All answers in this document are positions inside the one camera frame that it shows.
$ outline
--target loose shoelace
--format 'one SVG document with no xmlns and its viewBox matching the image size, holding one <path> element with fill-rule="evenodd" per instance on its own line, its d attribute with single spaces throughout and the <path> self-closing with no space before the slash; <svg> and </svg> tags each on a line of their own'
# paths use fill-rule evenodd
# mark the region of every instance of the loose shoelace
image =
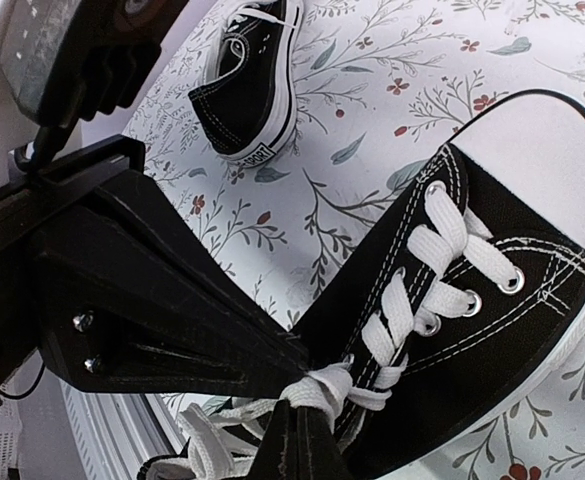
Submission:
<svg viewBox="0 0 585 480">
<path fill-rule="evenodd" d="M 423 225 L 416 227 L 408 238 L 407 248 L 435 272 L 436 280 L 416 315 L 410 307 L 403 268 L 395 272 L 385 287 L 381 295 L 381 311 L 373 313 L 361 331 L 364 344 L 380 366 L 373 390 L 354 387 L 348 371 L 350 364 L 338 363 L 309 372 L 281 394 L 280 398 L 287 399 L 292 408 L 314 407 L 323 411 L 332 430 L 346 399 L 371 411 L 380 411 L 385 407 L 392 394 L 390 389 L 397 384 L 406 368 L 407 355 L 399 366 L 393 364 L 412 331 L 430 336 L 440 328 L 439 315 L 446 318 L 468 317 L 481 309 L 481 299 L 475 292 L 459 290 L 441 281 L 454 259 L 463 255 L 505 294 L 517 293 L 523 287 L 525 279 L 521 270 L 487 242 L 492 235 L 476 215 L 469 209 L 465 215 L 461 214 L 445 192 L 442 182 L 433 182 L 428 187 L 425 211 L 436 232 Z M 387 327 L 381 321 L 381 314 L 387 319 Z M 182 475 L 178 478 L 183 480 L 246 476 L 257 447 L 223 428 L 243 425 L 255 437 L 262 439 L 264 431 L 257 419 L 272 412 L 275 404 L 276 400 L 235 400 L 235 408 L 209 417 L 199 406 L 192 404 L 181 414 L 182 427 L 191 435 L 188 458 L 173 458 L 165 462 L 170 467 L 178 468 Z"/>
<path fill-rule="evenodd" d="M 248 3 L 238 8 L 225 20 L 225 23 L 219 29 L 220 38 L 223 38 L 226 34 L 232 33 L 233 31 L 237 30 L 241 26 L 241 23 L 245 22 L 248 18 L 256 18 L 258 20 L 263 20 L 265 22 L 283 25 L 289 28 L 296 28 L 294 25 L 287 23 L 283 20 L 280 20 L 276 18 L 274 15 L 259 10 L 258 8 L 259 6 L 269 5 L 271 3 L 274 3 L 275 1 L 276 0 L 258 3 Z M 243 55 L 245 54 L 245 47 L 243 43 L 236 37 L 230 36 L 223 41 L 213 42 L 213 46 L 210 49 L 209 53 L 210 58 L 215 59 L 215 61 L 211 62 L 211 64 L 209 65 L 209 67 L 212 69 L 212 71 L 210 71 L 209 74 L 212 74 L 213 77 L 209 77 L 208 75 L 208 79 L 216 78 L 218 76 L 219 73 L 218 59 L 221 50 L 224 48 L 224 45 L 225 48 L 229 48 L 229 50 L 238 58 L 243 58 Z"/>
</svg>

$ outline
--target floral wallpaper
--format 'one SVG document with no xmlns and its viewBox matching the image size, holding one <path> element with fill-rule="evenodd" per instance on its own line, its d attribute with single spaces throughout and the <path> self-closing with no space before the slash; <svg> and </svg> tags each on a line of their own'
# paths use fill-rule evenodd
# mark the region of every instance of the floral wallpaper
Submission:
<svg viewBox="0 0 585 480">
<path fill-rule="evenodd" d="M 265 166 L 230 167 L 187 92 L 238 4 L 212 8 L 126 133 L 146 142 L 147 173 L 223 270 L 286 327 L 424 159 L 475 115 L 528 88 L 585 103 L 583 0 L 306 0 L 295 132 Z M 206 400 L 163 398 L 175 417 Z M 585 479 L 585 338 L 508 412 L 388 478 Z"/>
</svg>

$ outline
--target metal eyelet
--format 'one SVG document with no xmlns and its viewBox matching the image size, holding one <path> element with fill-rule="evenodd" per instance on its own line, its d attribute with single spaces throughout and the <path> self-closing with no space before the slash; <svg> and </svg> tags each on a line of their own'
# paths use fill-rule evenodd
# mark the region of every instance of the metal eyelet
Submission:
<svg viewBox="0 0 585 480">
<path fill-rule="evenodd" d="M 341 363 L 347 363 L 348 367 L 354 365 L 354 354 L 348 353 L 345 357 L 343 357 L 343 361 Z"/>
<path fill-rule="evenodd" d="M 428 185 L 428 188 L 425 190 L 425 194 L 429 197 L 439 189 L 445 192 L 447 190 L 447 187 L 445 186 L 445 183 L 443 183 L 441 180 L 435 180 L 430 185 Z"/>
<path fill-rule="evenodd" d="M 481 307 L 483 306 L 483 301 L 479 294 L 473 290 L 466 290 L 465 291 L 468 295 L 472 296 L 472 302 L 468 304 L 468 311 L 463 314 L 464 317 L 473 317 L 477 313 L 481 311 Z"/>
<path fill-rule="evenodd" d="M 523 286 L 525 285 L 525 275 L 520 268 L 514 267 L 516 271 L 516 277 L 510 280 L 507 285 L 499 285 L 499 290 L 501 290 L 506 295 L 514 295 L 519 293 L 523 290 Z"/>
<path fill-rule="evenodd" d="M 441 330 L 441 317 L 434 315 L 434 323 L 429 325 L 424 332 L 419 332 L 422 337 L 433 337 Z"/>
</svg>

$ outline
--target bolt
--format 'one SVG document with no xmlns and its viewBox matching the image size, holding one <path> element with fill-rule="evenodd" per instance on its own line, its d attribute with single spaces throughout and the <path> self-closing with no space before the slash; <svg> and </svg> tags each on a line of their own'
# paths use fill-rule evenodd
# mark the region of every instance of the bolt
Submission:
<svg viewBox="0 0 585 480">
<path fill-rule="evenodd" d="M 90 373 L 99 373 L 99 370 L 101 369 L 101 357 L 97 355 L 94 358 L 88 358 L 83 362 L 83 366 Z"/>
<path fill-rule="evenodd" d="M 94 312 L 80 313 L 72 319 L 74 328 L 81 333 L 85 333 L 94 322 Z"/>
</svg>

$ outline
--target black plastic mount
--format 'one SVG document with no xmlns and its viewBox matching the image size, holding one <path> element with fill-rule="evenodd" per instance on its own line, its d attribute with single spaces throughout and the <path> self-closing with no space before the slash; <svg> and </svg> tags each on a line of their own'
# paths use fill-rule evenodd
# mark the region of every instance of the black plastic mount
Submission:
<svg viewBox="0 0 585 480">
<path fill-rule="evenodd" d="M 223 273 L 119 136 L 0 191 L 0 385 L 35 349 L 89 392 L 275 398 L 307 353 Z"/>
</svg>

